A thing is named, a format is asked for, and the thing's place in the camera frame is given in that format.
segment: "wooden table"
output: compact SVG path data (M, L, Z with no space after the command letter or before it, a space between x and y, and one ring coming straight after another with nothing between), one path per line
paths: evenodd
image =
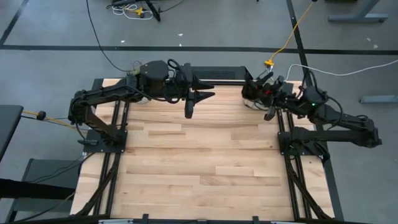
M117 81L105 79L103 86ZM192 119L184 118L184 102L130 105L112 218L142 218L148 213L159 219L294 219L276 117L266 122L263 111L245 107L240 86L216 86L214 91L215 96L195 106ZM114 103L98 105L96 114L110 123L113 107ZM294 122L313 129L306 119ZM103 157L97 153L82 165L71 214L96 190ZM302 165L308 191L333 217L321 160L302 156ZM296 192L304 217L302 197L297 188Z

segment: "concrete floor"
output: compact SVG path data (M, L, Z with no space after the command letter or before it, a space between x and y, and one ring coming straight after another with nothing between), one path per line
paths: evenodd
M22 0L0 0L0 32L5 30ZM160 1L166 8L177 0ZM131 21L107 11L108 0L90 1L91 14L102 45L121 46L211 46L281 47L292 26L286 2L260 0L187 0L165 12L162 23ZM297 16L309 0L295 0ZM398 2L380 2L375 12L390 14L383 24L330 24L327 15L355 12L355 4L318 1L300 25L306 49L398 50L395 11ZM81 0L30 0L6 45L96 45ZM288 48L296 48L292 39ZM253 74L263 71L269 53L256 52L107 52L123 69L132 62L174 58L192 65L245 65ZM398 56L309 55L310 66L345 73L396 60ZM275 73L285 75L297 54L279 54ZM364 95L397 94L398 64L349 77L315 73L320 88L336 98L350 114L366 114L379 128L383 145L374 149L353 144L329 143L345 220L368 223L394 223L398 219L398 151L395 137L398 106L361 105ZM46 111L52 117L65 117L70 98L77 90L89 89L94 78L121 77L99 51L0 50L0 104L23 105L31 111ZM298 68L291 80L300 80ZM21 120L0 163L0 177L20 180L29 158L76 159L82 147L77 133L38 121ZM0 222L9 200L0 201Z

